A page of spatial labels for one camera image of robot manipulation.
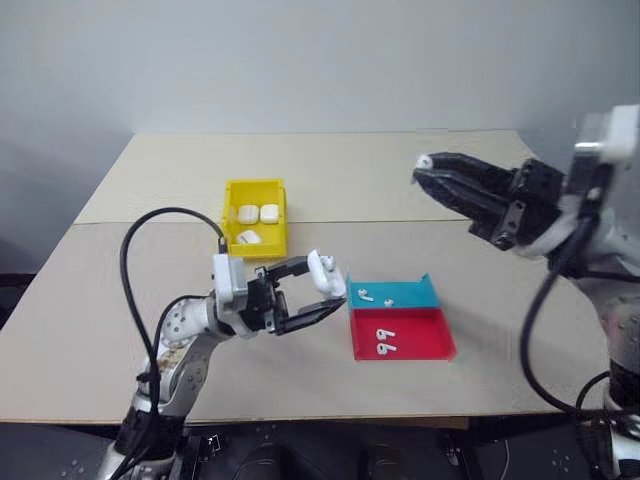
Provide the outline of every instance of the yellow bin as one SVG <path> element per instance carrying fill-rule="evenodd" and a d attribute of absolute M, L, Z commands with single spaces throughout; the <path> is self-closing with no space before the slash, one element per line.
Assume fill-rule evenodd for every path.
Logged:
<path fill-rule="evenodd" d="M 258 220 L 253 225 L 238 223 L 236 212 L 242 205 L 275 203 L 279 208 L 278 223 L 265 224 Z M 287 256 L 287 198 L 281 178 L 228 180 L 224 197 L 222 229 L 227 237 L 229 253 L 236 257 Z M 237 243 L 236 237 L 245 230 L 253 230 L 262 243 Z"/>

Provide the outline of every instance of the table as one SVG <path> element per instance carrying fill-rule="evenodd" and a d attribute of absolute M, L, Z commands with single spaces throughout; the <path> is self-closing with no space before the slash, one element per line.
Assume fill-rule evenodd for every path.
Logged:
<path fill-rule="evenodd" d="M 505 167 L 531 156 L 513 132 L 135 136 L 0 332 L 0 420 L 120 422 L 144 358 L 118 274 L 126 229 L 169 204 L 218 219 L 224 181 L 263 176 L 267 164 L 285 179 L 290 255 L 318 248 L 355 280 L 430 273 L 458 355 L 451 363 L 356 362 L 342 308 L 290 335 L 222 344 L 190 421 L 549 411 L 518 361 L 520 325 L 546 266 L 469 235 L 468 221 L 410 186 L 416 151 L 426 147 Z M 140 230 L 130 271 L 148 329 L 171 299 L 211 288 L 214 248 L 210 230 L 188 218 L 159 217 Z M 318 298 L 310 278 L 282 287 L 290 310 Z M 550 295 L 532 352 L 540 379 L 567 400 L 606 368 L 595 312 L 569 282 Z"/>

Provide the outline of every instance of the red tray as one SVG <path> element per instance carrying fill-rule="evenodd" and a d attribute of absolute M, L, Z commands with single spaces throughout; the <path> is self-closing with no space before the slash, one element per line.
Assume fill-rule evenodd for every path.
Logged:
<path fill-rule="evenodd" d="M 381 340 L 378 330 L 395 335 L 381 334 Z M 353 309 L 351 338 L 356 360 L 451 361 L 456 355 L 449 325 L 438 308 Z"/>

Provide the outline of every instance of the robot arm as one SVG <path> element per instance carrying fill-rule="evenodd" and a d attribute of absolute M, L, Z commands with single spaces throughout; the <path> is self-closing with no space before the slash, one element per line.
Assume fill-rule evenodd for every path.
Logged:
<path fill-rule="evenodd" d="M 571 279 L 594 304 L 609 345 L 604 398 L 609 412 L 603 416 L 615 421 L 610 457 L 602 470 L 612 478 L 640 468 L 640 244 L 621 231 L 606 208 L 636 149 L 639 119 L 638 105 L 589 117 L 567 176 L 535 159 L 505 170 L 459 153 L 422 155 L 413 171 L 427 194 L 472 220 L 470 233 L 501 250 L 546 256 L 552 272 L 562 262 L 557 273 Z M 569 258 L 578 232 L 582 244 Z M 523 361 L 527 374 L 530 366 L 525 367 Z M 589 418 L 581 409 L 565 411 Z"/>
<path fill-rule="evenodd" d="M 234 336 L 252 338 L 260 330 L 284 335 L 318 323 L 345 302 L 346 286 L 335 260 L 315 250 L 307 257 L 257 268 L 256 278 L 250 282 L 245 279 L 242 258 L 218 254 L 213 265 L 214 290 L 206 297 L 177 299 L 160 319 L 158 415 L 151 413 L 147 360 L 118 438 L 103 459 L 99 479 L 156 479 L 170 473 L 185 418 L 204 385 L 211 354 L 220 343 Z M 290 316 L 284 294 L 278 290 L 279 281 L 308 272 L 324 299 Z M 123 460 L 130 466 L 127 471 Z"/>

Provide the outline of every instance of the white wall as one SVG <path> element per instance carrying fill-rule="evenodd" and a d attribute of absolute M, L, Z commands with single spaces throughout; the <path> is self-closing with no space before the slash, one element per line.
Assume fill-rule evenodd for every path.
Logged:
<path fill-rule="evenodd" d="M 575 118 L 640 95 L 639 23 L 637 0 L 4 0 L 0 270 L 41 265 L 136 131 L 564 148 Z"/>

